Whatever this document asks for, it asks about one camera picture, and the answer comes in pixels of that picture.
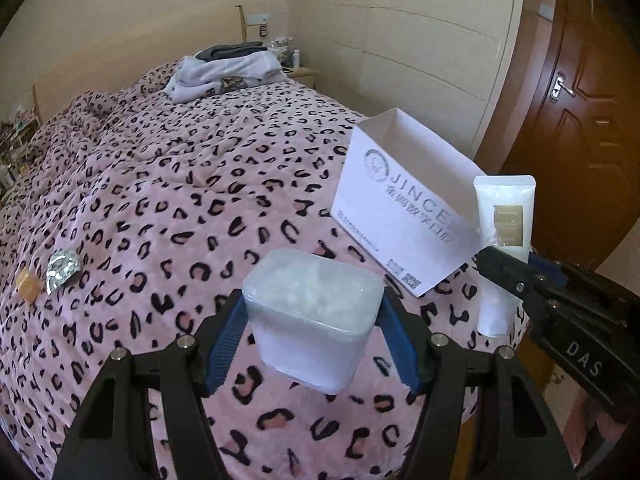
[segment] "wall outlet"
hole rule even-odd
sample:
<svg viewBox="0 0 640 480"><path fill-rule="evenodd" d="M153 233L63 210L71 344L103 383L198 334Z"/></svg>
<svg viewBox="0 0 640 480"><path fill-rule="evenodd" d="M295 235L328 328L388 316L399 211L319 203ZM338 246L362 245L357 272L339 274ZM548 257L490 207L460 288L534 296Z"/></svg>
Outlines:
<svg viewBox="0 0 640 480"><path fill-rule="evenodd" d="M270 15L267 14L252 14L251 16L246 17L247 26L251 25L266 25L269 23Z"/></svg>

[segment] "dark gray garment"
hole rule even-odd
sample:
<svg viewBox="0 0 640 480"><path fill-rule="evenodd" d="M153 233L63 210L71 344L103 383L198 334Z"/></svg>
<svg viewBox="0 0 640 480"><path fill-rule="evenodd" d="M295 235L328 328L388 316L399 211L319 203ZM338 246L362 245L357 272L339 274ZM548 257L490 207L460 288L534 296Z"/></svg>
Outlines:
<svg viewBox="0 0 640 480"><path fill-rule="evenodd" d="M265 50L267 50L267 48L262 46L261 41L249 41L248 43L238 43L235 45L214 45L200 52L196 58L201 61L233 59L248 56L254 52L264 52Z"/></svg>

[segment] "leopard print pattern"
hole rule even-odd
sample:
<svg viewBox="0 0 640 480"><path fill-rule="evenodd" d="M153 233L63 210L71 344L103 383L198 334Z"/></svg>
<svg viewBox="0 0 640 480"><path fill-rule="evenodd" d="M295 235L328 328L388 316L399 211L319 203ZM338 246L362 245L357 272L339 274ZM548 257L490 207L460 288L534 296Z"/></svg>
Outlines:
<svg viewBox="0 0 640 480"><path fill-rule="evenodd" d="M423 298L404 292L330 217L360 114L293 81L174 105L175 65L116 94L88 92L30 143L35 163L0 212L2 427L49 479L74 414L110 351L162 348L193 333L270 250L294 247L384 277L434 332L483 351L516 345L475 331L478 274L460 267ZM74 249L78 279L25 304L14 278L44 277ZM174 478L157 392L161 477ZM472 414L469 390L463 420ZM353 383L326 396L264 366L250 325L225 384L204 401L237 480L361 480L398 471L422 406L376 328Z"/></svg>

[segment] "door handle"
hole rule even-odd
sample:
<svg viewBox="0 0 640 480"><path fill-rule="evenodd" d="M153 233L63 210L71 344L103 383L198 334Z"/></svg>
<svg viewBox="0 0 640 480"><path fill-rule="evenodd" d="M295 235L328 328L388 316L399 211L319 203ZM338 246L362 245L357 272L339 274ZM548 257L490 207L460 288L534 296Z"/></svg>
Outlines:
<svg viewBox="0 0 640 480"><path fill-rule="evenodd" d="M566 76L564 75L564 73L558 72L558 76L556 77L556 82L554 84L554 87L551 89L551 95L549 96L549 100L552 103L555 103L556 101L558 101L558 98L560 97L560 91L562 90L567 92L571 97L575 97L575 92L571 88L569 88L567 85L564 84L565 77Z"/></svg>

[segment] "silver foil packet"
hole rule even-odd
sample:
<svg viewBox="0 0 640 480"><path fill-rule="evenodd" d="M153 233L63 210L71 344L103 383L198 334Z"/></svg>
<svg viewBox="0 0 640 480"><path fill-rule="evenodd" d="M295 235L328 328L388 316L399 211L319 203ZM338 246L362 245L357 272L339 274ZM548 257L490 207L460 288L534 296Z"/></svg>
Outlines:
<svg viewBox="0 0 640 480"><path fill-rule="evenodd" d="M58 290L78 270L80 270L80 259L73 249L53 253L47 265L47 294Z"/></svg>

